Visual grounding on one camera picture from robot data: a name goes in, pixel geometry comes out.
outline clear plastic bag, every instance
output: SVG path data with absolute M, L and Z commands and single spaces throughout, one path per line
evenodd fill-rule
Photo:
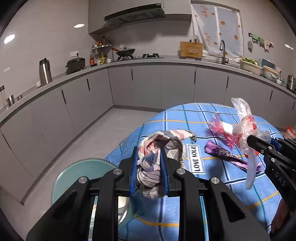
M 247 138 L 249 135 L 257 136 L 270 143 L 271 134 L 269 131 L 260 131 L 257 127 L 254 117 L 252 116 L 249 104 L 242 98 L 231 98 L 234 108 L 237 110 L 241 120 L 233 129 L 233 136 L 236 145 L 246 155 L 248 155 L 246 189 L 250 190 L 255 182 L 258 152 L 248 146 Z
M 221 120 L 221 117 L 218 113 L 213 115 L 213 119 L 210 121 L 209 124 L 210 130 L 219 135 L 219 136 L 224 136 L 226 144 L 229 146 L 229 148 L 233 149 L 235 148 L 235 141 L 233 135 L 229 134 L 228 132 L 225 131 L 223 122 Z

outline metal screw head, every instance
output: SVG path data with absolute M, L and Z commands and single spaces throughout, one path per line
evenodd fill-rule
M 115 169 L 113 170 L 113 173 L 114 173 L 115 175 L 119 175 L 119 174 L 122 173 L 122 170 L 119 169 L 119 168 L 115 168 Z
M 183 175 L 183 174 L 185 174 L 185 169 L 183 169 L 183 168 L 179 168 L 179 169 L 177 169 L 177 171 L 176 171 L 179 175 Z
M 86 177 L 80 177 L 79 179 L 78 179 L 78 181 L 79 181 L 79 183 L 86 183 L 87 182 L 87 178 Z
M 218 184 L 220 182 L 220 180 L 217 177 L 212 177 L 211 182 L 214 183 L 214 184 Z

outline range hood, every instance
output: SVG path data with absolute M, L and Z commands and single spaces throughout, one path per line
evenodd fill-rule
M 161 3 L 148 4 L 138 7 L 125 9 L 120 12 L 110 14 L 105 17 L 105 21 L 116 25 L 125 23 L 153 19 L 153 18 L 164 18 L 165 13 L 161 6 Z

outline frying pan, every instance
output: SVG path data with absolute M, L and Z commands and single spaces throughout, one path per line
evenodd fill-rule
M 118 50 L 116 48 L 112 48 L 114 51 L 116 51 L 117 55 L 120 57 L 127 57 L 127 56 L 131 56 L 136 49 L 127 49 L 124 48 L 124 50 Z

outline round glass plate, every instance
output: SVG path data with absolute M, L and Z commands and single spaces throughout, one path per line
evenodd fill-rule
M 89 180 L 104 176 L 108 171 L 116 168 L 114 164 L 99 158 L 84 159 L 66 168 L 56 179 L 52 190 L 52 204 L 80 177 Z

